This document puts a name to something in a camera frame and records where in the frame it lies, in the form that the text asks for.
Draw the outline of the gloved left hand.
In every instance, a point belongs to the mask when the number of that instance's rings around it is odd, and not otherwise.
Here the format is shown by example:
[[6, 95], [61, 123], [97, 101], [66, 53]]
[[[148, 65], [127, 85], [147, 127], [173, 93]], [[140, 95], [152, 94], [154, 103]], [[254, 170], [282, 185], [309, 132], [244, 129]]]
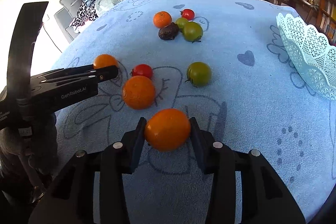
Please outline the gloved left hand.
[[51, 184], [58, 164], [56, 115], [39, 116], [22, 136], [16, 127], [1, 130], [1, 191], [10, 203], [31, 203]]

